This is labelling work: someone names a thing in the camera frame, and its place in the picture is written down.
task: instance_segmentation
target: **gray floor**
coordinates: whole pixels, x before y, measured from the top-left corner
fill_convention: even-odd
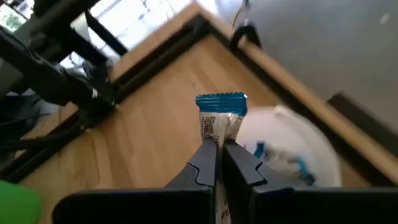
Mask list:
[[[343,91],[398,129],[398,1],[257,0],[264,51],[324,99]]]

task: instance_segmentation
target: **blue packet top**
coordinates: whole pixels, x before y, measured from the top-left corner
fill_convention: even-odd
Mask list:
[[[200,112],[234,113],[245,116],[248,112],[246,98],[247,96],[243,92],[215,93],[198,95],[196,103]]]

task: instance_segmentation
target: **black cable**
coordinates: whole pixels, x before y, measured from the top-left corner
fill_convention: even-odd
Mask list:
[[[48,116],[48,115],[51,115],[51,113],[35,114],[35,115],[32,115],[32,116],[26,116],[24,118],[17,118],[17,119],[13,119],[11,121],[5,121],[5,122],[0,123],[0,128],[2,128],[3,126],[10,125],[10,124],[14,124],[14,123],[18,123],[18,122],[21,122],[21,121],[25,121],[27,119],[35,119],[35,118],[40,118],[40,117]]]
[[[77,122],[77,124],[74,124],[70,129],[61,133],[33,139],[2,142],[0,143],[0,154],[24,149],[39,149],[48,147],[51,144],[58,144],[58,142],[69,140],[71,136],[78,134],[81,131],[80,126],[80,123]]]

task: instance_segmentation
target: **window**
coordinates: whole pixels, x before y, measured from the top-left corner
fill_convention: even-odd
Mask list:
[[[22,15],[18,14],[15,10],[9,6],[3,4],[0,6],[0,26],[5,27],[10,32],[14,32],[20,28],[23,23],[26,22]]]
[[[30,19],[33,15],[33,5],[35,4],[34,0],[13,0],[14,6],[10,5],[10,7],[14,8],[16,12],[20,15],[24,16],[25,19]]]

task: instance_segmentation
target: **black clamp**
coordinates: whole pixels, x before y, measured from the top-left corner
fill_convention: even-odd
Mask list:
[[[55,224],[214,224],[217,145],[203,140],[195,155],[165,188],[95,190],[71,194],[54,208]]]
[[[229,49],[235,51],[238,49],[239,41],[243,36],[246,36],[248,41],[256,44],[259,48],[261,48],[260,38],[257,34],[256,27],[253,22],[248,22],[247,24],[240,25],[238,29],[235,31],[234,35],[231,38],[231,42],[229,43]]]
[[[78,91],[78,96],[84,92],[89,95],[83,98],[79,104],[82,126],[91,128],[108,117],[116,106],[114,91],[108,71],[111,70],[110,63],[93,66],[88,61],[83,64],[86,79],[82,80],[83,86],[89,91]]]

